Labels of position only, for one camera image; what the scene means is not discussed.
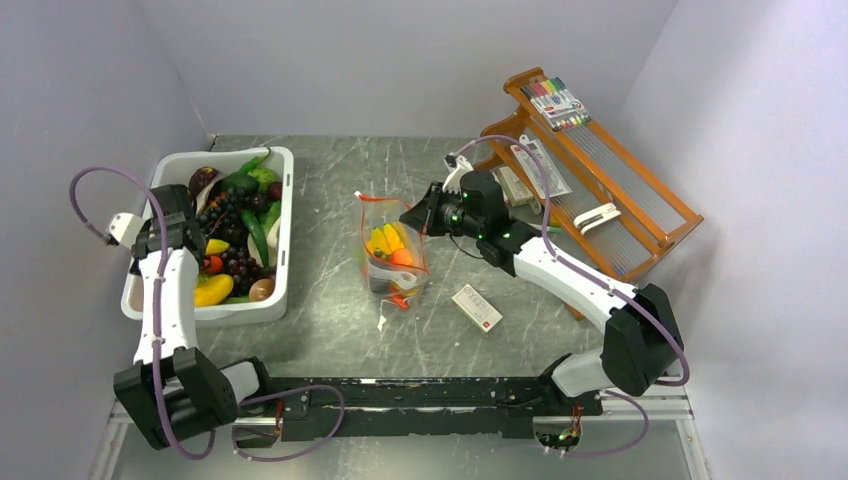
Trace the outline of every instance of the green cucumber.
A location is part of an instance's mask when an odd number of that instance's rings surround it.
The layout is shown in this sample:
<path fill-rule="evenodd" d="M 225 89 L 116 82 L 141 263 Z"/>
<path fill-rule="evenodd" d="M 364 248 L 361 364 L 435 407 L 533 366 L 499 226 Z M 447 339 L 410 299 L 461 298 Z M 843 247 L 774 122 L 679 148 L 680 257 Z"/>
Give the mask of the green cucumber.
<path fill-rule="evenodd" d="M 244 222 L 244 226 L 250 232 L 250 238 L 253 239 L 256 249 L 259 250 L 259 259 L 262 261 L 262 266 L 268 268 L 270 266 L 268 262 L 268 241 L 265 239 L 265 231 L 262 230 L 262 225 L 256 215 L 248 209 L 242 209 L 241 221 Z"/>

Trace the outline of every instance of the white tag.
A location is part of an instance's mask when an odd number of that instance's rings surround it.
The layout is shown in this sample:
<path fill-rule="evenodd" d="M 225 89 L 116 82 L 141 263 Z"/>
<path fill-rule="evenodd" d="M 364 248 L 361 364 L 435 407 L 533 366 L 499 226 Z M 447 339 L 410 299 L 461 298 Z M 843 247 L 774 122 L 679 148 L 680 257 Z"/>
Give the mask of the white tag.
<path fill-rule="evenodd" d="M 480 329 L 488 333 L 489 330 L 503 318 L 495 307 L 483 298 L 474 287 L 466 284 L 453 296 L 453 301 L 468 315 Z"/>
<path fill-rule="evenodd" d="M 419 277 L 414 273 L 401 270 L 390 270 L 388 268 L 374 265 L 373 262 L 368 262 L 368 276 L 377 280 L 388 280 L 394 282 L 401 290 L 411 290 L 420 285 Z"/>
<path fill-rule="evenodd" d="M 559 173 L 559 170 L 557 170 L 551 160 L 551 157 L 548 156 L 548 152 L 545 151 L 545 148 L 541 145 L 541 143 L 538 140 L 530 140 L 526 135 L 522 135 L 519 141 L 532 150 L 533 153 L 536 154 L 536 157 L 538 157 L 539 163 L 542 164 L 542 168 L 545 170 L 545 174 L 547 175 L 548 189 L 551 194 L 550 196 L 556 197 L 558 195 L 571 193 L 571 189 L 565 183 L 565 179 L 562 178 L 562 174 Z M 527 177 L 530 179 L 530 183 L 533 184 L 533 188 L 539 192 L 539 197 L 544 200 L 544 184 L 542 183 L 542 175 L 539 173 L 539 169 L 536 168 L 536 163 L 533 162 L 530 155 L 527 155 L 527 152 L 518 145 L 512 145 L 510 149 L 512 150 L 513 155 L 515 155 L 515 159 L 521 164 L 521 168 L 524 170 L 524 173 L 526 173 Z"/>

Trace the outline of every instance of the marker set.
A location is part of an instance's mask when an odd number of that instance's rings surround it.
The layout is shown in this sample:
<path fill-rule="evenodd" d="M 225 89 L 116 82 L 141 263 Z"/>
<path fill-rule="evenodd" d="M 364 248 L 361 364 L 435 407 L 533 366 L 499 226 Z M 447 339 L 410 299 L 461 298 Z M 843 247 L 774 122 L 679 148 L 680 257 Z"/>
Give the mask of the marker set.
<path fill-rule="evenodd" d="M 525 85 L 521 87 L 521 93 L 548 120 L 554 131 L 582 125 L 592 119 L 559 77 Z"/>

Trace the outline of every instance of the wooden rack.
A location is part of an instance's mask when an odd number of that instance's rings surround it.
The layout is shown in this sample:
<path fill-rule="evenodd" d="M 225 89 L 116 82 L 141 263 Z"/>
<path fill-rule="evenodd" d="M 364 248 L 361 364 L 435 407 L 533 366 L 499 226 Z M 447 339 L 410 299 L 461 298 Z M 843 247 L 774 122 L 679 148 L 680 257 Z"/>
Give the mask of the wooden rack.
<path fill-rule="evenodd" d="M 541 140 L 551 159 L 561 162 L 557 168 L 572 189 L 552 198 L 551 215 L 604 274 L 636 283 L 704 217 L 683 203 L 597 120 L 553 131 L 519 90 L 546 79 L 541 68 L 534 68 L 507 80 L 504 91 L 518 102 L 518 108 L 484 129 L 482 135 L 518 139 L 526 133 Z M 507 142 L 490 140 L 489 144 L 494 153 L 475 168 L 490 170 L 507 165 L 544 204 Z M 581 235 L 572 223 L 574 218 L 610 202 L 621 216 Z"/>

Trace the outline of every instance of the gray marble floor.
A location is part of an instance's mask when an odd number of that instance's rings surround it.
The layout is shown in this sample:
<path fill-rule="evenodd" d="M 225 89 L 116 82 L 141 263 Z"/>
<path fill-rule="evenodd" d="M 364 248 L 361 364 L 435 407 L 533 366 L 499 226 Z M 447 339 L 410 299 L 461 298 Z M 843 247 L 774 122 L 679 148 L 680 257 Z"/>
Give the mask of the gray marble floor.
<path fill-rule="evenodd" d="M 284 146 L 295 158 L 288 311 L 280 320 L 198 332 L 200 347 L 219 365 L 262 359 L 277 376 L 537 375 L 567 352 L 600 344 L 552 294 L 460 253 L 447 238 L 425 246 L 430 283 L 414 309 L 381 304 L 366 291 L 353 242 L 359 202 L 354 192 L 415 203 L 441 162 L 464 139 L 224 135 L 213 150 Z M 482 160 L 481 147 L 468 155 Z M 516 216 L 532 215 L 519 207 Z M 566 235 L 559 246 L 578 253 Z M 473 248 L 470 240 L 460 243 Z M 503 314 L 488 334 L 451 297 L 471 284 Z M 382 331 L 380 316 L 387 319 Z"/>

